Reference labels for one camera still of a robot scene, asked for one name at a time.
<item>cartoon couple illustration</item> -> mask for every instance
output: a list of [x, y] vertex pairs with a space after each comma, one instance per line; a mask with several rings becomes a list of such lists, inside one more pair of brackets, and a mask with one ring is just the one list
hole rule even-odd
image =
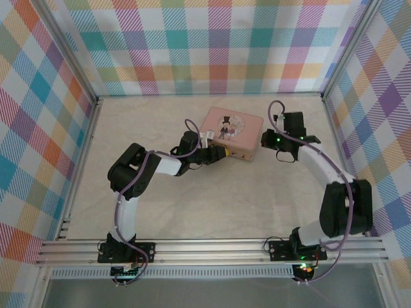
[[229, 116], [224, 116], [223, 118], [223, 127], [220, 130], [219, 139], [225, 139], [225, 136], [227, 135], [230, 140], [230, 137], [236, 136], [236, 130], [238, 125], [235, 122], [231, 123]]

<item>plaid backdrop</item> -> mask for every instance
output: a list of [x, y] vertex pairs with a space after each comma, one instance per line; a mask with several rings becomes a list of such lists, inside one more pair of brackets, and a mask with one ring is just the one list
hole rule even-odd
[[52, 239], [91, 102], [28, 0], [0, 8], [0, 307], [20, 307]]
[[369, 0], [48, 0], [101, 95], [324, 88]]
[[411, 305], [411, 0], [385, 0], [329, 109], [352, 173], [374, 187], [375, 231]]

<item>pink tin box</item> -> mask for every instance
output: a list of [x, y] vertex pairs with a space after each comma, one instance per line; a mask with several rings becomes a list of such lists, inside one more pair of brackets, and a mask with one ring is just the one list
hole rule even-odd
[[200, 131], [211, 130], [210, 144], [225, 146], [231, 156], [252, 161], [259, 144], [263, 118], [241, 112], [211, 107]]

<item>beige surface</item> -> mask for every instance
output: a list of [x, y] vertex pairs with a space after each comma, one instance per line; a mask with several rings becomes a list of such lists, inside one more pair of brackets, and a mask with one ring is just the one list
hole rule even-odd
[[[148, 150], [169, 151], [186, 130], [184, 119], [190, 118], [200, 126], [212, 106], [261, 116], [265, 131], [270, 127], [267, 107], [273, 99], [283, 100], [287, 111], [303, 111], [308, 133], [315, 134], [338, 161], [319, 97], [105, 99], [67, 238], [106, 237], [115, 206], [107, 171], [132, 142]], [[278, 162], [275, 151], [259, 147], [253, 162], [227, 158], [179, 178], [155, 175], [139, 202], [137, 237], [288, 236], [294, 227], [318, 219], [322, 196], [321, 187], [303, 165]]]

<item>plaid wallpaper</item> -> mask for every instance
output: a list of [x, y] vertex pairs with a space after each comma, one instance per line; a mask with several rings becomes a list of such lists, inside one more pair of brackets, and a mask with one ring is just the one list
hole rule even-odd
[[411, 305], [411, 0], [385, 0], [329, 100], [351, 172]]
[[83, 93], [28, 0], [0, 9], [0, 307], [21, 307], [89, 124]]
[[101, 95], [323, 89], [369, 0], [48, 0]]

